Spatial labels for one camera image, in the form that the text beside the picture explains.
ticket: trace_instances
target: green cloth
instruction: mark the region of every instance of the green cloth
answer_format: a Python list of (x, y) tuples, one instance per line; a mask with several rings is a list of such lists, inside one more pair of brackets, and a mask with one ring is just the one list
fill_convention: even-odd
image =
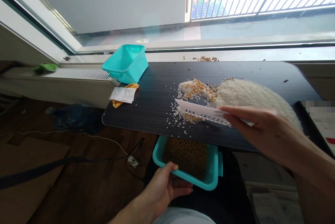
[(41, 75), (44, 74), (45, 72), (55, 72), (58, 69), (58, 66), (53, 63), (48, 63), (48, 64), (41, 64), (38, 67), (34, 69), (34, 73), (36, 75)]

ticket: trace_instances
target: window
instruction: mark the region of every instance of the window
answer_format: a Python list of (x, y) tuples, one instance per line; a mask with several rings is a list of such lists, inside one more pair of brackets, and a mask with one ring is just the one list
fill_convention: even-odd
[(16, 0), (73, 53), (332, 43), (335, 0)]

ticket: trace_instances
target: black table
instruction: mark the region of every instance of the black table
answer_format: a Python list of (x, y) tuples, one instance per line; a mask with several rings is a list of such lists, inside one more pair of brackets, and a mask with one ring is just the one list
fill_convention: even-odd
[[(301, 100), (322, 99), (299, 69), (285, 62), (151, 62), (138, 82), (140, 87), (133, 103), (124, 103), (115, 109), (110, 102), (102, 121), (113, 127), (257, 151), (234, 128), (203, 121), (196, 125), (186, 123), (182, 129), (166, 122), (167, 118), (172, 118), (171, 103), (177, 98), (179, 83), (192, 80), (193, 77), (203, 83), (209, 81), (215, 84), (225, 78), (242, 77), (272, 89), (293, 107), (305, 134), (310, 136), (310, 127), (304, 121), (306, 115), (295, 104)], [(203, 99), (197, 104), (204, 105)]]

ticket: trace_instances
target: white radiator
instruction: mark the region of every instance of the white radiator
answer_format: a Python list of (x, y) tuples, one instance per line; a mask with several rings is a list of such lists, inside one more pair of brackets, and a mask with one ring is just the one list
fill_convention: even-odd
[(100, 68), (59, 68), (56, 72), (35, 76), (34, 68), (12, 68), (0, 78), (0, 92), (31, 99), (105, 109), (116, 79)]

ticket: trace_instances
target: plastic bottle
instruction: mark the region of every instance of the plastic bottle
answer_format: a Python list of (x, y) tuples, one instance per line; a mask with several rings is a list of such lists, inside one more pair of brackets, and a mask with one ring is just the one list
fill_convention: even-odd
[(61, 110), (49, 107), (46, 114), (54, 116), (54, 126), (57, 130), (82, 131), (95, 134), (102, 130), (102, 113), (91, 111), (80, 104), (71, 104)]

